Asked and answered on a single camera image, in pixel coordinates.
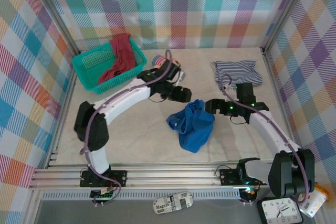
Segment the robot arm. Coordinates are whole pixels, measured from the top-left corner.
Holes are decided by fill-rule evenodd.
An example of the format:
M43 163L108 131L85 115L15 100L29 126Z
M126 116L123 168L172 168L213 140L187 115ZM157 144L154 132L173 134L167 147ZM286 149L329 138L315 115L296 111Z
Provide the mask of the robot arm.
M256 178L269 185L277 197L288 197L305 193L305 183L295 154L300 158L307 175L309 191L314 190L314 155L310 150L302 150L274 122L268 107L263 102L256 102L251 83L237 84L239 104L254 108L264 116L233 101L212 99L206 102L209 113L229 116L242 116L254 128L270 149L274 160L272 164L264 163L259 158L241 159L237 165L240 179Z
M119 96L108 104L105 103L115 94L95 102L94 104L83 102L80 105L74 130L82 142L85 141L89 119L93 113L102 106L98 114L93 118L88 141L90 163L98 174L104 174L110 169L104 146L109 139L107 126L118 115L155 93L159 93L163 99L178 102L190 102L191 91L176 85L183 74L181 74L181 69L174 64L171 64L169 71L160 81L147 84L161 76L168 67L169 62L166 61L159 69L142 71L129 85L118 92L120 93Z

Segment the plastic basket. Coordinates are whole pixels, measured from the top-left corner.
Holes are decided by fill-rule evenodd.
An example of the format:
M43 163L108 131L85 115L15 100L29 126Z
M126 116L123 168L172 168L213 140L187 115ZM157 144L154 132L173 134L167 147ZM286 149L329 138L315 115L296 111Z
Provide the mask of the plastic basket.
M101 94L134 78L142 71L143 66L147 63L147 59L132 39L130 39L130 42L135 56L136 67L99 85L97 85L97 82L101 74L104 73L105 70L111 68L116 60L112 46L109 42L77 55L72 59L73 68L80 82L87 90Z

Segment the blue towel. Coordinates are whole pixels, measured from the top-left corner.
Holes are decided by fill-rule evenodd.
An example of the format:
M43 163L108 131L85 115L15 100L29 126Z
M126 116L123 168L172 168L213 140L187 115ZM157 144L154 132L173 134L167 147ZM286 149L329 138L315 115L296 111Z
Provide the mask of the blue towel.
M215 122L215 116L206 112L204 105L204 101L195 100L167 118L170 128L178 131L181 148L193 153L207 142Z
M221 91L220 81L225 73L231 76L231 86L233 88L237 83L252 82L253 86L262 84L261 75L254 69L256 66L255 60L242 60L239 62L214 61L212 64L215 67L215 80ZM229 83L229 77L227 76L224 77L224 84L226 83Z

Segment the striped cloth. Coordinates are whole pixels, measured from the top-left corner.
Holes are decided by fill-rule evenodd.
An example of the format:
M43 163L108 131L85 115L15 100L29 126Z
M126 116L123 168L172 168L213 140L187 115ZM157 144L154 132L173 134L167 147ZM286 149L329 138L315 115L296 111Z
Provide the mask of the striped cloth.
M232 78L231 86L234 88L236 83L252 82L253 86L262 84L261 75L254 69L255 60L232 61L214 61L212 62L215 70L215 80L222 91L220 81L223 74L227 73ZM229 77L224 77L224 83L229 83Z

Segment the wire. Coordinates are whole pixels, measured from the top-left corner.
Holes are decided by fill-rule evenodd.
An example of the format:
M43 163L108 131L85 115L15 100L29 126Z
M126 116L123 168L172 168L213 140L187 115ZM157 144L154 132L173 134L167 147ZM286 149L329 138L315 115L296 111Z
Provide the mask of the wire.
M233 124L235 124L235 125L242 125L242 124L245 124L246 122L244 122L244 123L234 123L234 122L232 122Z
M227 165L219 165L219 166L217 167L216 171L215 171L215 176L216 176L217 178L219 178L219 179L220 179L220 177L217 176L217 171L218 171L218 169L219 169L221 166L226 166L227 168L232 169L231 167L229 167L229 166L227 166Z
M83 172L83 170L88 170L88 169L83 168L82 170L80 170L80 172L79 172L79 176L80 176L82 179L85 179L85 178L82 176L82 172Z
M304 198L302 201L297 201L295 198L291 197L291 199L298 203L298 204L303 204L305 205L307 203L307 200L308 200L308 194L309 194L309 185L308 185L308 179L307 179L307 174L306 174L306 171L305 171L305 168L303 166L303 163L299 157L299 155L296 153L296 151L294 150L293 146L291 146L291 144L289 143L289 141L287 140L286 136L284 136L284 134L282 133L281 129L279 129L279 127L265 114L261 113L260 111L256 110L255 108L253 107L250 107L250 106L247 106L245 104L242 104L238 101L235 101L226 91L225 91L225 88L224 88L224 76L229 76L229 74L224 74L222 75L222 79L221 79L221 87L223 89L223 94L225 96L227 96L233 103L237 104L238 106L241 106L243 108L246 108L246 109L249 109L249 110L252 110L253 112L259 114L260 116L262 116L265 120L267 120L267 122L273 126L273 128L276 130L276 132L281 136L281 138L283 139L284 143L288 146L288 148L292 151L293 155L295 156L298 164L299 164L299 167L300 167L300 170L301 170L301 173L302 173L302 176L303 176L303 182L304 182L304 190L305 190L305 194L304 194Z
M166 98L166 99L162 99L161 101L153 101L152 99L150 99L150 98L148 97L148 100L150 100L150 101L152 101L152 102L159 103L159 102L164 102L165 100L167 100L167 98Z
M117 185L119 186L119 190L118 190L118 192L117 192L117 193L116 193L110 200L108 200L107 202L105 202L105 205L111 203L111 202L112 202L112 201L119 195L119 193L120 193L120 191L121 191L121 185L120 185L120 183L119 183L117 180L114 180L114 179L111 179L111 178L107 178L107 177L101 175L101 174L98 173L98 172L95 170L95 168L92 166L91 159L90 159L90 156L89 156L89 152L90 152L90 150L89 150L88 144L89 144L90 128L91 128L93 119L94 119L95 116L99 113L99 111L100 111L101 109L103 109L107 104L109 104L109 103L112 102L114 99L116 99L117 97L121 96L122 94L125 94L125 93L127 93L127 92L131 92L131 91L133 91L134 89L138 89L138 88L142 88L142 87L148 86L148 85L153 84L153 83L155 83L155 82L157 82L157 81L160 81L163 77L165 77L165 76L167 75L167 73L169 72L171 65L173 64L173 63L172 63L172 59L173 59L173 57L172 57L172 53L170 52L169 49L166 50L165 57L167 58L168 55L169 55L169 58L170 58L170 60L169 60L169 64L168 64L167 68L164 70L164 72L162 73L162 75L160 75L159 77L157 77L157 78L154 79L154 80L151 80L151 81L149 81L149 82L143 83L143 84L141 84L141 85L132 86L132 87L130 87L129 89L121 90L121 91L118 92L117 94L111 96L111 97L110 97L109 99L107 99L102 105L100 105L99 108L97 108L97 109L93 112L92 116L91 116L90 119L89 119L89 122L88 122L88 125L87 125L87 128L86 128L86 132L85 132L84 147L80 150L79 154L80 154L80 155L85 154L85 158L86 158L86 160L87 160L87 162L88 162L88 167L90 167L90 169L93 171L94 174L96 174L98 177L101 177L101 178L103 178L103 179L105 179L105 180L111 181L111 182L113 182L113 183L115 183L115 184L117 184Z

